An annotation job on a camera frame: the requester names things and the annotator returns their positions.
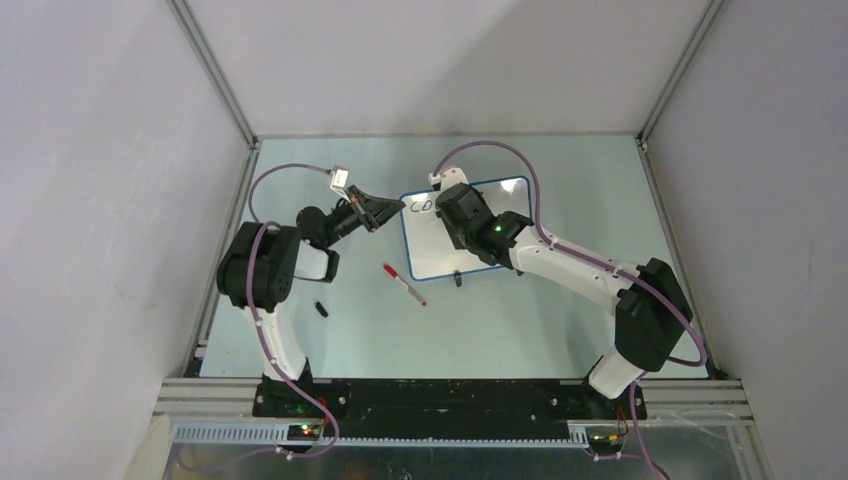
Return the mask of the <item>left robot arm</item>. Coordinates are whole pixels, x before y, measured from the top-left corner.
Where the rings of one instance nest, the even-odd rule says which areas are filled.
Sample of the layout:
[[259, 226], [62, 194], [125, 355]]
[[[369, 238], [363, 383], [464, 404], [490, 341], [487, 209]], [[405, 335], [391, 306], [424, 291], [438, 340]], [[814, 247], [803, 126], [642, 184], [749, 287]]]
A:
[[290, 415], [304, 416], [316, 403], [315, 388], [300, 379], [308, 359], [283, 306], [294, 282], [332, 282], [340, 260], [332, 247], [359, 228], [376, 231], [403, 208], [400, 200], [352, 186], [329, 212], [305, 207], [292, 226], [243, 223], [219, 262], [217, 290], [252, 322], [264, 356], [263, 375], [289, 379], [280, 387], [277, 402]]

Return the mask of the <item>blue framed whiteboard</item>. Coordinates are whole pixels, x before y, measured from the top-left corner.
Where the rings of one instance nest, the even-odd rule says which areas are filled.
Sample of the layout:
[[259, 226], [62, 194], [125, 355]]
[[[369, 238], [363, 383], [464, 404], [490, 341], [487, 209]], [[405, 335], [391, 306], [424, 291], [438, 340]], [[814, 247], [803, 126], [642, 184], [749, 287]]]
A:
[[[494, 214], [514, 211], [532, 215], [530, 181], [525, 176], [513, 176], [471, 184], [478, 190]], [[415, 281], [427, 281], [469, 273], [492, 270], [479, 258], [458, 250], [450, 240], [442, 220], [436, 215], [436, 191], [413, 191], [400, 196], [405, 208], [401, 224], [410, 275]]]

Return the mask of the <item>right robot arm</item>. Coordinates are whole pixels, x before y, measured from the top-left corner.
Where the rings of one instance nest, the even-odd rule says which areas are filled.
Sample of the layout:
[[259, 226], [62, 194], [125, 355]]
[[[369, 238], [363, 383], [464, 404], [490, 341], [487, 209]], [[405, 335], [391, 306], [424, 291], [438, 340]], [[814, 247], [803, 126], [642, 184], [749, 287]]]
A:
[[602, 260], [559, 241], [525, 215], [494, 214], [482, 193], [468, 184], [441, 192], [436, 215], [455, 249], [487, 265], [564, 286], [613, 317], [613, 345], [590, 370], [581, 392], [583, 408], [593, 417], [610, 416], [634, 381], [670, 361], [691, 324], [692, 312], [677, 278], [661, 260], [652, 258], [645, 265]]

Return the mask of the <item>black marker cap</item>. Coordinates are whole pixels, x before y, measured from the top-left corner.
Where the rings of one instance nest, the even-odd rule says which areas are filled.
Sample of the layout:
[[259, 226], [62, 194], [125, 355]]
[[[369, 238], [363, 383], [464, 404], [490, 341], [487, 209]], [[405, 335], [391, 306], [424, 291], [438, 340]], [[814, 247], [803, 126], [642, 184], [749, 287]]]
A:
[[315, 308], [323, 318], [329, 317], [329, 312], [326, 310], [326, 308], [320, 302], [315, 303]]

